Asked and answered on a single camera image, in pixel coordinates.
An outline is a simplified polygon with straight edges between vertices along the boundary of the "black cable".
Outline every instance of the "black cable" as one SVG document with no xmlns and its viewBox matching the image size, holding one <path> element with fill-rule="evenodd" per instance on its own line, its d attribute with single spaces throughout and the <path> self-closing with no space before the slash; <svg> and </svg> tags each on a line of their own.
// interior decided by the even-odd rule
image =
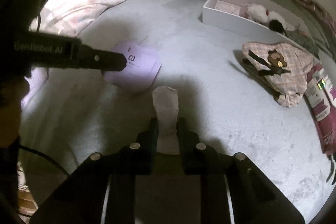
<svg viewBox="0 0 336 224">
<path fill-rule="evenodd" d="M 35 149 L 23 146 L 21 144 L 19 144 L 19 148 L 22 149 L 22 150 L 28 151 L 30 153 L 39 155 L 40 157 L 46 159 L 47 161 L 49 161 L 50 163 L 52 163 L 54 166 L 56 166 L 58 169 L 60 169 L 64 175 L 66 175 L 67 177 L 70 176 L 69 173 L 59 163 L 57 163 L 55 160 L 53 160 L 48 155 L 46 155 L 46 154 L 44 154 L 44 153 L 42 153 L 40 151 L 37 151 Z"/>
<path fill-rule="evenodd" d="M 41 15 L 38 16 L 38 23 L 37 23 L 37 29 L 36 29 L 37 32 L 39 32 L 40 27 L 41 27 Z"/>
</svg>

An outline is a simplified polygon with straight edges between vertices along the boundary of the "plaid fabric pouch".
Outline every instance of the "plaid fabric pouch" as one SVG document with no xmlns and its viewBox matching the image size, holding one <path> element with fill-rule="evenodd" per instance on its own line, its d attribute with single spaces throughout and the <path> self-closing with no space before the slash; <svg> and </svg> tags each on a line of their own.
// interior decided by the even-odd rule
<svg viewBox="0 0 336 224">
<path fill-rule="evenodd" d="M 307 74 L 314 66 L 313 55 L 288 43 L 243 44 L 243 66 L 275 90 L 276 101 L 284 107 L 299 104 L 307 89 Z"/>
</svg>

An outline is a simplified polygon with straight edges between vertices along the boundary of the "white plastic box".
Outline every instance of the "white plastic box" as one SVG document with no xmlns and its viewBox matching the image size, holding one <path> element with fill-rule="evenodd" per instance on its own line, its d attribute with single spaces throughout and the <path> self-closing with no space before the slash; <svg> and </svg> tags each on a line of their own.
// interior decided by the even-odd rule
<svg viewBox="0 0 336 224">
<path fill-rule="evenodd" d="M 247 18 L 241 17 L 239 15 L 234 15 L 231 13 L 216 10 L 215 6 L 218 0 L 207 0 L 203 6 L 203 23 L 207 25 L 212 25 L 244 37 L 247 37 L 256 42 L 262 43 L 276 43 L 288 41 L 295 46 L 298 44 L 293 43 L 292 40 L 285 37 L 284 35 L 271 31 L 268 27 L 256 23 Z M 310 35 L 310 32 L 303 22 L 303 20 L 282 6 L 272 2 L 271 0 L 221 0 L 234 5 L 247 6 L 248 3 L 261 4 L 269 11 L 275 11 L 280 14 L 287 23 L 291 24 L 293 27 L 305 32 Z"/>
</svg>

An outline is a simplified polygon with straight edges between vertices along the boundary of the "bolt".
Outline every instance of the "bolt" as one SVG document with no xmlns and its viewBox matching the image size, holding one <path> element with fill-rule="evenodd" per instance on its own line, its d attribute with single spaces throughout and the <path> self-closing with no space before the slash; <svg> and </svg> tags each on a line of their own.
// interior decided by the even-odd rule
<svg viewBox="0 0 336 224">
<path fill-rule="evenodd" d="M 99 160 L 100 157 L 101 157 L 101 155 L 100 155 L 99 153 L 92 153 L 92 154 L 90 155 L 90 159 L 91 159 L 91 160 Z"/>
<path fill-rule="evenodd" d="M 207 146 L 204 143 L 198 143 L 198 144 L 196 144 L 196 148 L 198 150 L 204 150 L 204 149 L 207 148 Z"/>
<path fill-rule="evenodd" d="M 234 157 L 237 160 L 245 160 L 246 159 L 246 155 L 244 153 L 241 153 L 241 152 L 238 152 L 238 153 L 234 154 Z"/>
<path fill-rule="evenodd" d="M 136 149 L 139 149 L 140 148 L 140 144 L 139 143 L 131 143 L 130 145 L 129 145 L 129 148 L 130 149 L 133 149 L 133 150 L 136 150 Z"/>
</svg>

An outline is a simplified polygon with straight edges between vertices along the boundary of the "bed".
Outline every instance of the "bed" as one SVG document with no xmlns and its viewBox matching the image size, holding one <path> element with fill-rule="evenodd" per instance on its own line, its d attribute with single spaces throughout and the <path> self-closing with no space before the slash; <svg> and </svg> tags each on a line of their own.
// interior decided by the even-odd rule
<svg viewBox="0 0 336 224">
<path fill-rule="evenodd" d="M 155 49 L 162 67 L 153 85 L 131 95 L 105 82 L 100 71 L 50 69 L 23 109 L 22 144 L 73 172 L 93 152 L 108 155 L 132 143 L 155 116 L 152 91 L 167 85 L 178 91 L 179 116 L 204 143 L 228 155 L 245 153 L 309 223 L 334 188 L 326 183 L 330 162 L 310 109 L 305 101 L 281 107 L 248 76 L 239 61 L 250 39 L 203 24 L 205 2 L 126 0 L 103 12 L 78 37 L 102 50 L 129 41 Z M 22 153 L 21 161 L 38 204 L 65 179 L 35 155 Z M 165 200 L 174 196 L 141 194 L 148 204 L 173 210 Z M 166 221 L 182 223 L 174 217 Z"/>
</svg>

